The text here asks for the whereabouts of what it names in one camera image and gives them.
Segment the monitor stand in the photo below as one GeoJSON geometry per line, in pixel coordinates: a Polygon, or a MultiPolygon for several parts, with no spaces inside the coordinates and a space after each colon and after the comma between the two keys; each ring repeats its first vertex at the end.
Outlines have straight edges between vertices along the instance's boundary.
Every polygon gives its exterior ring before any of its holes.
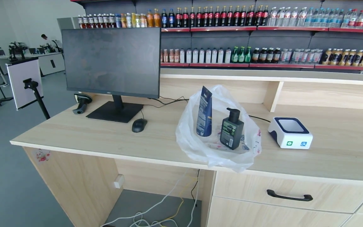
{"type": "Polygon", "coordinates": [[[107,102],[87,115],[87,118],[128,123],[144,107],[143,104],[123,103],[120,95],[112,95],[114,102],[107,102]]]}

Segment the computer mouse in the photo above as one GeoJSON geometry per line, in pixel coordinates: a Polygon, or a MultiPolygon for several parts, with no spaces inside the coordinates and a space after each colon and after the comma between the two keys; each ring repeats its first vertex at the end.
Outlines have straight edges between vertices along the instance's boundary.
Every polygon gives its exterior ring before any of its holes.
{"type": "Polygon", "coordinates": [[[146,119],[137,119],[132,124],[132,131],[133,132],[142,132],[145,128],[145,125],[147,125],[148,121],[146,119]]]}

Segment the bottle cap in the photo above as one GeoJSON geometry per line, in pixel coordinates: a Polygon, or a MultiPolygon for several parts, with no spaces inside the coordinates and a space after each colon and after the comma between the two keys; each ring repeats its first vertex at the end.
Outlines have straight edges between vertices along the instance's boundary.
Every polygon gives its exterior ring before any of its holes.
{"type": "Polygon", "coordinates": [[[239,121],[240,110],[231,108],[226,109],[230,111],[228,120],[232,123],[237,123],[239,121]]]}

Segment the white plastic bag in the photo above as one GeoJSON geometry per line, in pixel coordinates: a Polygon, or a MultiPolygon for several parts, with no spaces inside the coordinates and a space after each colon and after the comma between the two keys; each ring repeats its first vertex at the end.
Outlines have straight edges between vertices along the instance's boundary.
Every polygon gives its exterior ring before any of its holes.
{"type": "Polygon", "coordinates": [[[261,152],[261,132],[245,109],[236,102],[222,85],[209,89],[212,92],[212,133],[201,137],[196,133],[201,91],[190,97],[176,128],[176,141],[193,160],[206,162],[208,167],[223,166],[242,172],[253,165],[254,157],[261,152]],[[239,109],[244,122],[240,146],[231,150],[219,141],[222,120],[229,116],[226,108],[239,109]]]}

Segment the whiteboard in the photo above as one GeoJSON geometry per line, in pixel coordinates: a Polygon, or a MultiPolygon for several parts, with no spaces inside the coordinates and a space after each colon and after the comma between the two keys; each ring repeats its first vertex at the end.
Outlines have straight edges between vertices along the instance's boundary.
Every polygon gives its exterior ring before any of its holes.
{"type": "Polygon", "coordinates": [[[26,59],[6,64],[6,66],[17,110],[36,101],[32,89],[25,89],[25,84],[23,83],[25,79],[31,78],[33,81],[39,83],[37,90],[40,96],[43,96],[42,77],[40,76],[38,58],[26,59]]]}

